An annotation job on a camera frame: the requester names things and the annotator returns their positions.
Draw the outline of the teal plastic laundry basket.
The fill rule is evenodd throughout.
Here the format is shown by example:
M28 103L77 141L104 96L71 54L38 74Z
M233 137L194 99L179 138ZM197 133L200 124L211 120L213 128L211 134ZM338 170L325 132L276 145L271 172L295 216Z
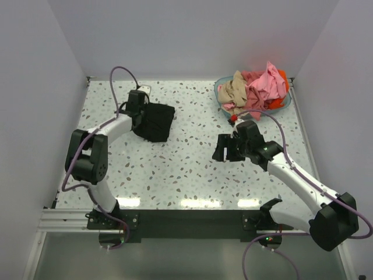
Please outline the teal plastic laundry basket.
M214 92L227 116L248 109L274 112L287 106L289 91L286 74L279 72L237 71L234 76L219 79Z

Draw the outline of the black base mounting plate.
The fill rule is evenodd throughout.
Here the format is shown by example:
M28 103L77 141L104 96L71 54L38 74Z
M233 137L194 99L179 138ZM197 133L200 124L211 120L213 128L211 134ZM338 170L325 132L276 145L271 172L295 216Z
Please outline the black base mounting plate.
M248 242L261 230L292 229L261 210L120 209L116 220L92 210L87 229L98 230L100 244L140 243L143 239L238 239Z

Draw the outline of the beige t-shirt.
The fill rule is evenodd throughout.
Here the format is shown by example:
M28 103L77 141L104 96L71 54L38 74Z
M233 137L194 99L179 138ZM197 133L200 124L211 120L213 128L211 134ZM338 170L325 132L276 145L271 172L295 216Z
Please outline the beige t-shirt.
M246 85L247 82L241 72L236 71L231 80L226 81L218 88L218 102L221 104L221 109L229 114L229 116L238 114L244 110L247 103ZM236 107L233 110L227 111L222 106L224 103L235 103Z

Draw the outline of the orange t-shirt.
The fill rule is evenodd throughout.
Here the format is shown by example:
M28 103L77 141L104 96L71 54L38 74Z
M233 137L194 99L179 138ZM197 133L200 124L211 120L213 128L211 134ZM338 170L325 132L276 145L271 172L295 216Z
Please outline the orange t-shirt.
M268 105L268 110L280 109L284 107L284 100L289 90L286 73L283 70L278 70L274 66L269 67L267 72L268 96L266 104Z

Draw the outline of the aluminium frame rail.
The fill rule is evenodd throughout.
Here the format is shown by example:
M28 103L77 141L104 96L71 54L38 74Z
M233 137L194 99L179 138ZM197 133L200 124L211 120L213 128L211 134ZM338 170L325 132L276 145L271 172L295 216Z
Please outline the aluminium frame rail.
M127 210L256 210L273 195L282 198L297 214L310 213L299 197L275 180L264 185L244 182L216 187L211 183L190 187L176 183L163 187L160 184L132 185L121 182L111 191L120 207ZM87 219L84 215L93 206L88 199L83 189L58 191L53 207L43 210L38 229L50 232L85 231Z

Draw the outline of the light pink t-shirt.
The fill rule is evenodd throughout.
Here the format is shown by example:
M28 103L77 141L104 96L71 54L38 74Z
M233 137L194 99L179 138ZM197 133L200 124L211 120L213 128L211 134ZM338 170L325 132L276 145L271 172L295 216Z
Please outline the light pink t-shirt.
M233 110L236 107L235 103L224 103L222 106L227 111Z

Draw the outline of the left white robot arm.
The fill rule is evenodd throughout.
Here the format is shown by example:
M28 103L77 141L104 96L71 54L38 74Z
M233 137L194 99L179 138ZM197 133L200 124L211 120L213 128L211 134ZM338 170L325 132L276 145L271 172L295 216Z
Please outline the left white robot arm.
M100 222L108 229L116 228L121 221L121 215L115 211L118 202L106 180L108 148L119 137L141 125L150 92L150 86L131 90L113 118L89 130L76 129L71 135L61 190L86 188L96 209L102 212Z

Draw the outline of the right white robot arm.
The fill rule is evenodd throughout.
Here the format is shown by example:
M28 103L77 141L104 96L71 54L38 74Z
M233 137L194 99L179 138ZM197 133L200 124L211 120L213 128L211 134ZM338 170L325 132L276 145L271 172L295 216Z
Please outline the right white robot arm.
M339 194L302 169L275 141L265 141L257 124L243 121L230 134L220 134L212 155L217 162L249 159L291 189L308 207L308 214L296 214L289 207L265 207L261 225L273 229L278 224L292 226L311 235L325 251L334 250L359 229L357 205L349 193Z

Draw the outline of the black t-shirt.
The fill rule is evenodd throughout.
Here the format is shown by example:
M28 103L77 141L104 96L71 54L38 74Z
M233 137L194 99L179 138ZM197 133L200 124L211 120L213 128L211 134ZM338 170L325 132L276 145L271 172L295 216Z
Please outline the black t-shirt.
M149 103L140 125L133 132L153 143L166 142L170 135L175 108L166 104Z

